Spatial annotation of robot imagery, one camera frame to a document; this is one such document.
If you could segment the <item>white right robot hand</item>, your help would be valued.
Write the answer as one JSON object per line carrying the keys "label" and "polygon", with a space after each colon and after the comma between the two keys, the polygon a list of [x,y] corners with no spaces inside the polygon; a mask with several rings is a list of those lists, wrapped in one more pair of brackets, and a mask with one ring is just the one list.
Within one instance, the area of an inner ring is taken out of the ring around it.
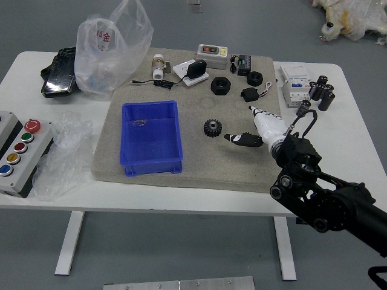
{"label": "white right robot hand", "polygon": [[288,126],[276,114],[254,106],[249,106],[249,109],[253,114],[253,121],[258,134],[252,135],[248,132],[239,135],[225,134],[224,138],[238,146],[261,147],[263,144],[266,144],[269,151],[271,151],[275,146],[283,142]]}

